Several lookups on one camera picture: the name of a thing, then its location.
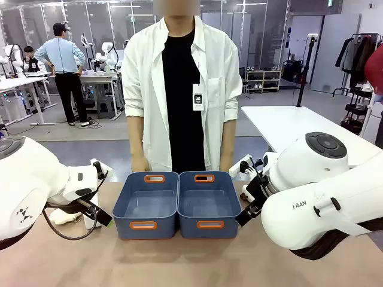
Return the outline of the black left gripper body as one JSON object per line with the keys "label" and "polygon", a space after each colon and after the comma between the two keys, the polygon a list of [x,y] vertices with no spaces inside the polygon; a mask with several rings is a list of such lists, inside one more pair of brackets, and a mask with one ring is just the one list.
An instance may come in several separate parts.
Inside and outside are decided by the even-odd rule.
{"label": "black left gripper body", "polygon": [[94,214],[96,212],[96,206],[90,200],[76,199],[72,202],[72,208],[82,214]]}

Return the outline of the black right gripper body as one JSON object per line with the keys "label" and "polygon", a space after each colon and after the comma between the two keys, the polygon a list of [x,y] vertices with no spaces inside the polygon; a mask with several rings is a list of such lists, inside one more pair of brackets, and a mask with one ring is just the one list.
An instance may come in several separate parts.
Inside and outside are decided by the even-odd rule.
{"label": "black right gripper body", "polygon": [[256,176],[247,185],[247,192],[252,196],[251,204],[255,207],[262,207],[269,197],[267,185],[269,184],[266,176]]}

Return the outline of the person's left hand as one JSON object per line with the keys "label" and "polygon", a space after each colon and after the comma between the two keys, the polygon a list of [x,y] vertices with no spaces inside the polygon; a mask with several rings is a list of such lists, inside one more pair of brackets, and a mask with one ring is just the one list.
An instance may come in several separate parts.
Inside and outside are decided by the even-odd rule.
{"label": "person's left hand", "polygon": [[233,155],[221,155],[220,157],[220,170],[228,172],[229,169],[233,166]]}

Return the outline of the person's right hand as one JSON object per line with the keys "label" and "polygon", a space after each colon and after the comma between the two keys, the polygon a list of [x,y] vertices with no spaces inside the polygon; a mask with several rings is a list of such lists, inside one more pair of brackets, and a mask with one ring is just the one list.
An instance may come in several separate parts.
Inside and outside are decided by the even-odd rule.
{"label": "person's right hand", "polygon": [[150,166],[144,155],[132,155],[131,169],[132,172],[147,172]]}

